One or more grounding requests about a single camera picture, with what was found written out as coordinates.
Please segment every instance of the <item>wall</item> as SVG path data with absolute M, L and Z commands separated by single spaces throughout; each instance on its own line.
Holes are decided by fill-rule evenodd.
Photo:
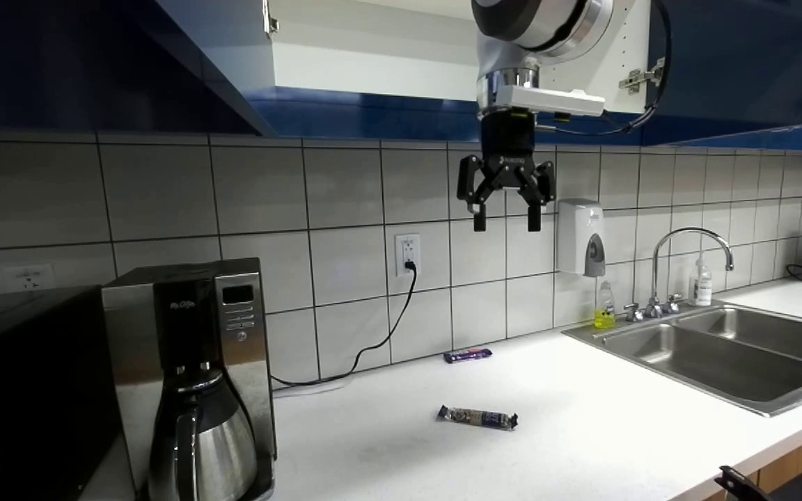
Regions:
M 424 236 L 424 279 L 390 344 L 362 368 L 575 326 L 593 280 L 554 270 L 554 208 L 530 234 L 518 195 L 490 201 L 488 234 L 455 201 L 473 145 L 263 142 L 252 137 L 0 133 L 0 293 L 50 268 L 57 287 L 105 284 L 165 262 L 263 256 L 274 373 L 332 375 L 397 319 L 406 279 L 392 236 Z M 683 234 L 662 251 L 662 294 L 688 294 L 706 256 L 720 290 L 802 258 L 802 152 L 548 148 L 559 198 L 608 208 L 615 304 L 649 298 L 653 251 L 708 224 L 725 254 Z

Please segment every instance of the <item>sink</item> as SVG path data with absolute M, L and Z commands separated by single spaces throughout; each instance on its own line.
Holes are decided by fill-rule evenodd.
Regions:
M 802 359 L 802 323 L 764 311 L 726 308 L 679 319 L 686 329 L 731 337 L 747 344 Z
M 770 329 L 764 319 L 765 315 L 756 311 L 697 308 L 679 318 L 633 323 L 608 334 L 587 329 L 565 334 L 745 408 L 779 415 L 802 404 L 802 351 L 792 354 L 779 348 L 802 348 L 802 341 L 792 337 L 779 341 L 785 334 L 775 337 L 777 329 Z

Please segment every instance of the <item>kitchen counter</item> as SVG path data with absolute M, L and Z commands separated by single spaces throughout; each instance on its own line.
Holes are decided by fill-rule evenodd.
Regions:
M 802 284 L 731 294 L 802 318 Z M 518 412 L 516 430 L 438 408 Z M 708 499 L 720 464 L 756 471 L 802 444 L 802 405 L 760 416 L 548 332 L 277 396 L 278 501 L 296 499 Z

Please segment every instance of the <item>soap dispenser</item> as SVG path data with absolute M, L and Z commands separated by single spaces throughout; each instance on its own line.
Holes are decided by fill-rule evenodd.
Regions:
M 559 202 L 558 265 L 559 273 L 572 276 L 605 276 L 605 213 L 598 202 Z

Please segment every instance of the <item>wall outlet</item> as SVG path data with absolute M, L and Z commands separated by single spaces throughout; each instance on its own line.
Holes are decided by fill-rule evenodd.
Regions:
M 405 279 L 409 270 L 405 262 L 413 262 L 419 273 L 424 276 L 424 240 L 422 234 L 399 234 L 397 236 L 397 270 Z
M 11 293 L 57 290 L 57 273 L 50 265 L 8 268 Z

